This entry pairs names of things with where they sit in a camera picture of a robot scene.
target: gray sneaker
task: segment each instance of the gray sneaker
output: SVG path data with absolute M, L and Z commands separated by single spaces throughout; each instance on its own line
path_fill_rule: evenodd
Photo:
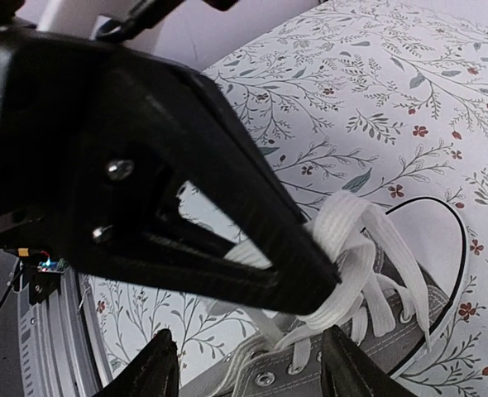
M 394 319 L 393 329 L 384 335 L 380 335 L 381 330 L 375 332 L 378 328 L 375 322 L 381 323 L 382 318 L 373 318 L 366 300 L 355 310 L 354 316 L 349 314 L 351 318 L 341 328 L 359 343 L 378 367 L 396 378 L 426 353 L 427 345 L 433 345 L 440 338 L 456 312 L 465 286 L 468 244 L 462 220 L 450 206 L 438 199 L 415 198 L 391 209 L 387 215 L 418 262 L 427 287 L 428 340 L 416 314 L 412 315 L 411 303 L 404 303 L 404 299 L 408 299 L 403 296 L 406 283 L 378 245 L 373 270 L 378 280 L 391 280 L 380 282 L 380 287 Z M 388 288 L 392 283 L 395 283 L 394 288 Z M 396 285 L 401 287 L 401 294 Z M 283 333 L 289 335 L 305 325 L 300 319 L 283 314 L 275 316 L 274 321 Z M 180 395 L 321 397 L 320 349 L 320 334 L 309 337 L 306 342 L 272 349 L 267 338 L 257 333 L 225 360 L 185 385 Z

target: sneaker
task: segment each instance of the sneaker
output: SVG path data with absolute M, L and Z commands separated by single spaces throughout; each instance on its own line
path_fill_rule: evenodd
M 259 332 L 180 395 L 321 396 L 322 332 L 333 325 L 392 379 L 440 338 L 457 310 L 467 272 L 466 229 L 450 206 L 415 198 L 385 216 L 374 204 L 340 192 L 323 205 L 313 234 L 339 264 L 342 284 L 310 316 L 269 320 L 256 315 L 260 310 L 246 309 Z M 261 267 L 263 260 L 256 253 Z M 231 305 L 210 308 L 220 313 Z

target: white wall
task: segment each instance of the white wall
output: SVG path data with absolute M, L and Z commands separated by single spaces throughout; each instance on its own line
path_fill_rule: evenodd
M 27 0 L 18 15 L 37 22 L 46 0 Z M 187 0 L 160 27 L 155 55 L 203 70 L 318 0 L 241 0 L 228 12 Z

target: floral bedsheet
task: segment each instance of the floral bedsheet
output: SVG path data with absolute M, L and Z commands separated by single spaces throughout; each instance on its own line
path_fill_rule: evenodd
M 418 395 L 488 396 L 488 28 L 376 0 L 330 0 L 206 71 L 308 218 L 347 186 L 387 208 L 418 195 L 458 208 L 471 274 L 440 348 L 399 381 Z M 193 188 L 184 215 L 242 235 Z M 160 328 L 182 383 L 254 331 L 197 296 L 92 279 L 114 375 Z

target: screw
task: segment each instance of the screw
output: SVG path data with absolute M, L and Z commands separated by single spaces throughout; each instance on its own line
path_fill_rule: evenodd
M 92 232 L 93 235 L 93 241 L 96 242 L 97 244 L 101 242 L 105 242 L 106 240 L 109 240 L 110 237 L 112 237 L 112 230 L 113 226 L 99 226 L 95 228 Z
M 134 171 L 132 160 L 112 160 L 106 166 L 108 178 L 113 181 L 125 180 Z

